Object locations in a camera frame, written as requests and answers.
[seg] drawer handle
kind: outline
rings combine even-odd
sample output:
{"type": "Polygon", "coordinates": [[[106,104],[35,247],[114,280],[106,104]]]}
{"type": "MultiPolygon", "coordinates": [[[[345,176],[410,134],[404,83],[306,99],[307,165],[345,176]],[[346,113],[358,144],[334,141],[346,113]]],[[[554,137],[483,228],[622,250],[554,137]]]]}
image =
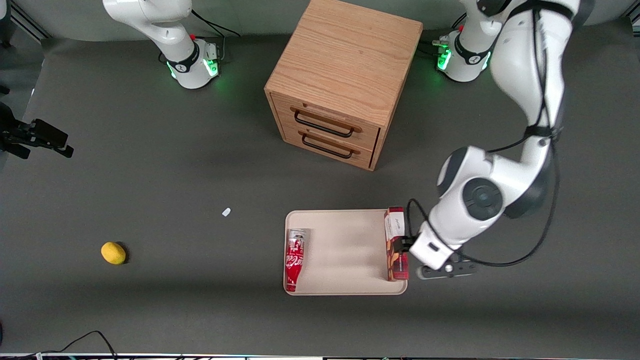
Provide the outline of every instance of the drawer handle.
{"type": "Polygon", "coordinates": [[[324,151],[324,152],[326,152],[328,154],[331,154],[333,156],[337,156],[337,157],[342,158],[342,159],[348,159],[348,158],[351,157],[351,155],[353,155],[353,150],[350,150],[348,155],[341,154],[339,152],[335,152],[333,150],[325,149],[324,147],[321,147],[321,146],[316,145],[314,143],[310,143],[308,141],[305,141],[306,138],[307,138],[307,134],[303,134],[302,135],[302,143],[303,144],[305,144],[306,146],[309,146],[309,147],[313,147],[314,149],[317,149],[317,150],[320,150],[320,151],[324,151]]]}
{"type": "Polygon", "coordinates": [[[297,122],[297,123],[299,123],[299,124],[303,124],[303,125],[306,125],[306,126],[313,127],[314,129],[318,129],[318,130],[325,131],[325,132],[327,132],[327,133],[330,133],[331,135],[339,136],[339,137],[341,137],[341,138],[348,138],[348,137],[350,137],[351,135],[353,135],[353,131],[355,130],[355,129],[352,127],[352,128],[351,128],[351,130],[349,130],[349,132],[348,132],[348,133],[341,133],[340,131],[336,131],[336,130],[333,130],[333,129],[329,129],[328,127],[324,127],[324,126],[316,125],[316,124],[313,124],[313,123],[311,123],[311,122],[308,122],[308,121],[304,121],[304,120],[302,120],[302,119],[299,119],[299,118],[298,118],[298,115],[299,115],[299,114],[300,114],[300,111],[296,110],[296,113],[293,115],[293,118],[294,118],[294,119],[296,119],[296,122],[297,122]]]}

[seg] lemon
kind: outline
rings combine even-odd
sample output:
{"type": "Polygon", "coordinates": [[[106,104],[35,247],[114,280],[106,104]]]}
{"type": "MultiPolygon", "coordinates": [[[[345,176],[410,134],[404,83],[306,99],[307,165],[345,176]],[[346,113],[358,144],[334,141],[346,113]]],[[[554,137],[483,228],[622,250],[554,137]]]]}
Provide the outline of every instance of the lemon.
{"type": "Polygon", "coordinates": [[[104,243],[100,249],[102,257],[110,264],[120,265],[127,259],[127,252],[112,241],[104,243]]]}

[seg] dark gray table surface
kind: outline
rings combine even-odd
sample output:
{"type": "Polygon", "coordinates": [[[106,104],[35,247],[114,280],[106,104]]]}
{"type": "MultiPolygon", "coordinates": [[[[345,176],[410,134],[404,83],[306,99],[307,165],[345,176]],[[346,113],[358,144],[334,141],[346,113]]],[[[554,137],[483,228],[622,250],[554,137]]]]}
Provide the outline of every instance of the dark gray table surface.
{"type": "MultiPolygon", "coordinates": [[[[229,39],[221,76],[199,90],[178,86],[148,41],[45,45],[26,118],[68,132],[76,153],[37,149],[0,174],[2,352],[99,329],[118,352],[640,357],[640,64],[628,21],[569,43],[563,180],[539,253],[459,279],[413,276],[395,297],[286,295],[286,214],[410,197],[430,207],[451,151],[512,142],[524,115],[489,72],[454,83],[418,56],[378,169],[360,170],[280,139],[262,87],[286,41],[229,39]],[[105,241],[124,241],[131,263],[102,260],[105,241]]],[[[547,209],[499,221],[467,252],[527,252],[547,209]]],[[[70,350],[106,351],[98,338],[70,350]]]]}

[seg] coca-cola bottle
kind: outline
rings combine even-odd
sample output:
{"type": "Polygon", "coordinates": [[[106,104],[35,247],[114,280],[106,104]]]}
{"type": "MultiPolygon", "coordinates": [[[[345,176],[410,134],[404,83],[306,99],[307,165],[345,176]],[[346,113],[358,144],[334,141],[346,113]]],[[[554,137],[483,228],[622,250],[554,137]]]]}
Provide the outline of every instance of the coca-cola bottle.
{"type": "Polygon", "coordinates": [[[289,230],[285,258],[285,274],[287,276],[287,286],[285,289],[289,292],[296,291],[296,283],[302,270],[302,260],[305,257],[306,235],[307,232],[303,229],[289,230]]]}

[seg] wooden drawer cabinet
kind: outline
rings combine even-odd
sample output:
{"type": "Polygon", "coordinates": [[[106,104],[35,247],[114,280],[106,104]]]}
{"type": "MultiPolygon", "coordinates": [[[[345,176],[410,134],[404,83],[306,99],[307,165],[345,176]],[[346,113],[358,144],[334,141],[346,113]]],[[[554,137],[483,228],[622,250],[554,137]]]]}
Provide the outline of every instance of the wooden drawer cabinet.
{"type": "Polygon", "coordinates": [[[422,24],[311,0],[264,87],[284,141],[374,170],[422,24]]]}

